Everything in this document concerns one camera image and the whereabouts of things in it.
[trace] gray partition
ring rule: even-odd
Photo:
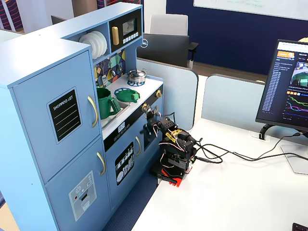
[[[255,122],[264,83],[230,76],[210,76],[205,83],[205,93],[201,117],[222,124],[260,132],[264,126]],[[296,130],[272,127],[267,135],[280,138],[292,135]],[[308,145],[304,136],[287,138],[296,143]]]
[[[185,67],[141,58],[137,59],[137,68],[145,68],[147,74],[164,80],[164,114],[175,112],[179,127],[190,130],[194,122],[198,74]]]

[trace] stove knob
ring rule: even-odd
[[[141,110],[142,110],[143,112],[146,112],[147,109],[148,109],[148,104],[147,104],[147,103],[144,103],[144,104],[142,105],[142,107],[141,107]]]
[[[156,96],[157,98],[162,97],[162,92],[161,92],[160,90],[157,90],[155,96]]]

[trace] silver pot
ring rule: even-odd
[[[145,82],[146,77],[146,69],[141,70],[131,70],[127,73],[129,80],[134,83],[142,83]]]

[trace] blue carpet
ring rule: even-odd
[[[4,203],[5,203],[5,200],[4,200],[4,198],[1,194],[1,191],[0,191],[0,208],[2,207],[2,205],[4,205]]]
[[[156,176],[146,170],[103,231],[130,231],[156,190],[156,184]]]

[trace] cabinet door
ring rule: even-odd
[[[126,196],[140,176],[138,159],[143,153],[140,134],[143,117],[144,114],[106,152],[111,208]]]
[[[162,98],[159,98],[151,105],[151,107],[153,108],[153,110],[155,109],[155,107],[157,107],[158,111],[162,113],[163,111],[162,103],[163,103]],[[142,116],[142,120],[143,122],[141,124],[144,125],[147,122],[147,120],[144,116]],[[157,137],[153,133],[151,135],[146,133],[142,134],[142,140],[143,140],[142,146],[144,152],[142,152],[139,155],[139,162],[141,166],[145,166],[159,149],[158,143],[162,140],[162,133],[159,131],[157,133]]]
[[[102,140],[96,141],[46,187],[61,231],[101,231],[110,212]]]
[[[13,88],[46,183],[99,134],[88,51]]]

